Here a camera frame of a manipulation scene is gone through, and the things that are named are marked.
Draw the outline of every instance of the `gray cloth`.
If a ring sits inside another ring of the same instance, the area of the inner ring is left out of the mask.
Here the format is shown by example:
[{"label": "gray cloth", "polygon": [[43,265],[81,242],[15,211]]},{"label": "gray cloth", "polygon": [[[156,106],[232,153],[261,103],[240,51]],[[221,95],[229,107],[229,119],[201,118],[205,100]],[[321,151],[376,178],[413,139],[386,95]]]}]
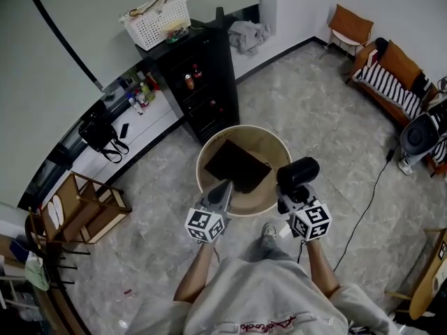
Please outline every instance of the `gray cloth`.
[{"label": "gray cloth", "polygon": [[261,239],[259,251],[263,260],[292,260],[291,256],[277,246],[276,241],[270,235],[266,235]]},{"label": "gray cloth", "polygon": [[25,278],[35,287],[46,292],[50,289],[47,276],[43,268],[43,260],[33,252],[28,253],[27,262],[25,263]]},{"label": "gray cloth", "polygon": [[[288,257],[272,237],[261,247],[266,257]],[[347,335],[350,320],[376,335],[399,334],[356,285],[343,285],[328,299],[294,261],[226,258],[194,304],[146,301],[127,334]]]},{"label": "gray cloth", "polygon": [[235,21],[228,30],[230,45],[235,46],[239,53],[254,55],[258,46],[270,37],[268,24],[254,24],[251,21]]}]

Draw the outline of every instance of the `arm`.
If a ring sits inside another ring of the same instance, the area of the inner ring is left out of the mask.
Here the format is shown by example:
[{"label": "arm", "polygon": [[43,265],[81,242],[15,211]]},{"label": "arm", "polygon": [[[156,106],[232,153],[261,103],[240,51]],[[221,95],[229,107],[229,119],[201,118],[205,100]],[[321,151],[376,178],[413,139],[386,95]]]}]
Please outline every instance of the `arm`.
[{"label": "arm", "polygon": [[356,284],[342,285],[329,299],[355,326],[376,335],[399,335],[396,325]]},{"label": "arm", "polygon": [[214,244],[204,243],[180,282],[174,295],[175,301],[194,303],[206,285]]},{"label": "arm", "polygon": [[307,252],[309,254],[312,281],[329,298],[340,288],[340,283],[324,255],[320,241],[315,239],[307,242]]}]

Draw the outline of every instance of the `bottle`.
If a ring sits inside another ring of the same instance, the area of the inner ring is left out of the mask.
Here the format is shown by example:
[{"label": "bottle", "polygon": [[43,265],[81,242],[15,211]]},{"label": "bottle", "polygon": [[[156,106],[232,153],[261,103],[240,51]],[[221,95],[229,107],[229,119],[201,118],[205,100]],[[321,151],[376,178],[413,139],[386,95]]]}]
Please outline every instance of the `bottle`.
[{"label": "bottle", "polygon": [[131,104],[131,106],[133,107],[133,109],[139,114],[139,115],[143,115],[145,112],[142,110],[141,106],[139,103],[135,102],[135,99],[133,99],[131,94],[127,94],[126,95],[127,100],[129,101],[129,103]]},{"label": "bottle", "polygon": [[183,76],[184,81],[186,83],[186,86],[188,87],[188,89],[194,89],[194,81],[193,78],[191,77],[190,74],[186,74]]},{"label": "bottle", "polygon": [[201,81],[202,80],[202,71],[198,69],[197,64],[193,64],[193,68],[194,68],[194,73],[193,73],[194,79],[197,81]]},{"label": "bottle", "polygon": [[139,102],[139,104],[143,108],[147,107],[149,105],[149,101],[147,100],[146,95],[142,91],[140,91],[139,89],[137,89],[135,91],[135,99]]},{"label": "bottle", "polygon": [[149,95],[147,96],[147,100],[149,101],[149,103],[151,103],[155,99],[155,90],[153,86],[148,87],[149,87]]},{"label": "bottle", "polygon": [[141,82],[140,83],[140,89],[141,89],[141,92],[143,92],[144,94],[145,94],[145,96],[148,96],[148,95],[150,95],[150,90],[149,90],[149,87],[144,83],[144,82]]}]

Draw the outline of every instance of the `white plastic basket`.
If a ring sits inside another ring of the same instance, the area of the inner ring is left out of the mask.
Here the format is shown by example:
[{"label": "white plastic basket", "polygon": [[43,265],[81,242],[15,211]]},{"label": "white plastic basket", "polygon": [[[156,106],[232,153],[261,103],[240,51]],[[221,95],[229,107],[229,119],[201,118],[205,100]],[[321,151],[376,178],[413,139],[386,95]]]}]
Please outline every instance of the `white plastic basket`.
[{"label": "white plastic basket", "polygon": [[124,27],[131,35],[133,42],[148,51],[164,41],[160,30],[178,19],[185,19],[188,26],[191,26],[186,0],[168,0],[161,7],[125,22]]}]

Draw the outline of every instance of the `power cord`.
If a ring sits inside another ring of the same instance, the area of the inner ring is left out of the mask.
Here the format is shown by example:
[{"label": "power cord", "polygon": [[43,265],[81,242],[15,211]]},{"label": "power cord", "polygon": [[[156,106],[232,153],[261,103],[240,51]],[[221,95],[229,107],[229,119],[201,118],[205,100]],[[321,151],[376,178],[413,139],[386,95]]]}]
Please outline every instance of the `power cord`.
[{"label": "power cord", "polygon": [[335,268],[334,268],[334,271],[337,270],[338,266],[340,265],[340,262],[343,260],[343,257],[346,255],[346,252],[348,251],[349,242],[351,242],[352,237],[354,236],[354,232],[356,231],[356,228],[357,228],[358,224],[361,222],[363,216],[367,213],[368,209],[371,207],[372,201],[374,200],[374,195],[376,194],[376,186],[377,186],[377,184],[378,184],[378,182],[379,182],[380,176],[382,175],[382,172],[385,170],[385,168],[386,168],[386,166],[389,164],[389,162],[393,159],[395,150],[396,150],[396,148],[397,148],[398,145],[399,145],[399,142],[395,145],[394,148],[390,149],[390,151],[388,152],[388,154],[387,154],[387,156],[386,156],[386,164],[385,164],[385,166],[383,167],[383,169],[380,171],[380,173],[379,173],[379,175],[378,175],[378,177],[377,177],[377,180],[376,180],[376,182],[374,183],[374,188],[373,188],[373,190],[372,190],[372,197],[371,197],[371,200],[369,201],[369,204],[368,204],[366,210],[363,212],[362,216],[361,216],[361,217],[359,218],[359,220],[357,221],[356,226],[354,227],[354,229],[353,229],[353,231],[352,231],[352,233],[351,233],[351,236],[349,237],[348,243],[346,244],[346,247],[344,248],[344,252],[343,252],[343,254],[342,254],[342,257],[339,259],[339,261],[338,261],[338,263],[337,263],[337,266],[335,266]]},{"label": "power cord", "polygon": [[301,243],[300,243],[300,254],[298,255],[298,259],[297,259],[297,263],[299,264],[300,263],[300,258],[301,258],[301,253],[302,253],[302,247],[304,246],[306,244],[306,241],[304,240],[304,239],[302,239],[301,240]]},{"label": "power cord", "polygon": [[216,255],[216,258],[217,258],[217,262],[220,264],[220,262],[221,262],[221,256],[217,253],[217,251],[216,251],[216,247],[214,247],[214,254]]}]

